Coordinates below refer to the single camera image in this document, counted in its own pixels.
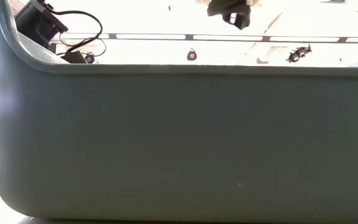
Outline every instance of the bright light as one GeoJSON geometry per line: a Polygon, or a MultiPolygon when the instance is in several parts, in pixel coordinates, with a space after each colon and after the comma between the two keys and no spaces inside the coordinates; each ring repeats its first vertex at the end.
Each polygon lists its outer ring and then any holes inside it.
{"type": "Polygon", "coordinates": [[[248,41],[260,41],[263,37],[247,37],[247,36],[235,36],[235,35],[194,35],[195,40],[248,40],[248,41]]]}
{"type": "MultiPolygon", "coordinates": [[[[62,34],[61,38],[62,39],[86,39],[86,38],[90,38],[90,37],[94,37],[95,34],[71,34],[71,33],[65,33],[62,34]]],[[[109,34],[100,34],[99,35],[100,39],[109,39],[109,34]]],[[[56,37],[54,37],[54,39],[59,39],[59,34],[56,35],[56,37]]]]}
{"type": "Polygon", "coordinates": [[[186,39],[186,36],[175,34],[117,34],[117,39],[184,40],[186,39]]]}
{"type": "Polygon", "coordinates": [[[271,41],[337,42],[337,37],[271,37],[271,41]]]}

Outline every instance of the black electronic device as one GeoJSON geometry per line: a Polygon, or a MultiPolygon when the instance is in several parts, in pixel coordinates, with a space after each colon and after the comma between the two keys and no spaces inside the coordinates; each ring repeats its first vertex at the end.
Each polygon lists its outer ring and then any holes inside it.
{"type": "Polygon", "coordinates": [[[287,62],[294,63],[298,62],[299,59],[304,58],[306,54],[312,52],[310,44],[308,47],[297,47],[296,50],[290,53],[287,62]]]}
{"type": "Polygon", "coordinates": [[[191,49],[187,54],[187,60],[189,61],[197,60],[197,53],[194,49],[191,49]]]}
{"type": "Polygon", "coordinates": [[[15,16],[17,31],[46,49],[56,34],[68,30],[47,8],[53,9],[45,0],[31,0],[15,16]]]}
{"type": "Polygon", "coordinates": [[[52,43],[52,44],[50,44],[49,45],[49,51],[51,51],[52,53],[56,53],[56,48],[57,48],[57,44],[54,44],[54,43],[52,43]]]}
{"type": "Polygon", "coordinates": [[[85,58],[82,56],[82,53],[79,51],[69,52],[61,56],[61,58],[66,60],[68,63],[87,63],[85,58]]]}
{"type": "Polygon", "coordinates": [[[87,53],[85,56],[86,63],[94,63],[94,55],[92,53],[87,53]]]}
{"type": "Polygon", "coordinates": [[[250,24],[251,8],[246,0],[212,0],[208,16],[222,15],[223,21],[242,30],[250,24]]]}

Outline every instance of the black camera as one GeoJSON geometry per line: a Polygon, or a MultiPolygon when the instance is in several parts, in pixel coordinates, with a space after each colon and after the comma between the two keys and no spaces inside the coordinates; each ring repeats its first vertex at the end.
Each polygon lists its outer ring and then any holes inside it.
{"type": "Polygon", "coordinates": [[[31,0],[15,16],[17,31],[46,49],[57,33],[68,31],[48,8],[53,9],[45,0],[31,0]]]}
{"type": "Polygon", "coordinates": [[[197,60],[197,53],[194,49],[191,49],[187,54],[187,60],[189,61],[197,60]]]}
{"type": "Polygon", "coordinates": [[[246,0],[212,0],[208,16],[222,15],[224,22],[242,30],[250,24],[251,8],[246,0]]]}
{"type": "Polygon", "coordinates": [[[86,63],[94,62],[94,55],[92,53],[87,53],[85,56],[86,63]]]}

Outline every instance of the white ceiling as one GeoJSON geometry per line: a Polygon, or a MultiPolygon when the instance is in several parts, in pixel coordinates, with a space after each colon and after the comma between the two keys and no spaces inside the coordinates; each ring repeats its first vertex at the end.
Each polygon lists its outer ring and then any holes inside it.
{"type": "MultiPolygon", "coordinates": [[[[283,12],[267,35],[358,37],[358,0],[347,0],[347,4],[321,1],[264,0],[263,7],[252,9],[251,26],[238,30],[224,23],[220,16],[208,17],[206,6],[196,4],[196,0],[46,0],[56,11],[81,10],[94,14],[102,22],[104,33],[262,35],[269,23],[283,12]]],[[[86,16],[66,15],[59,19],[71,33],[95,33],[99,29],[86,16]]],[[[266,55],[271,46],[286,47],[286,50],[272,57],[269,65],[345,67],[358,62],[358,44],[312,44],[313,53],[307,59],[288,64],[285,58],[299,44],[105,41],[108,50],[98,59],[101,63],[255,65],[256,59],[266,55]],[[196,49],[199,55],[195,62],[186,59],[190,48],[196,49]]],[[[100,43],[94,43],[82,50],[97,54],[102,48],[100,43]]]]}

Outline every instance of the gray-green plastic panel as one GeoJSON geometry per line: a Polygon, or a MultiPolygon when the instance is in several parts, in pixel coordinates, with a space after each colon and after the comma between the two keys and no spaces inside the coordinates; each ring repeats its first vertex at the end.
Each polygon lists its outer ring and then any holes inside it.
{"type": "Polygon", "coordinates": [[[0,194],[35,217],[358,223],[358,68],[50,64],[0,0],[0,194]]]}

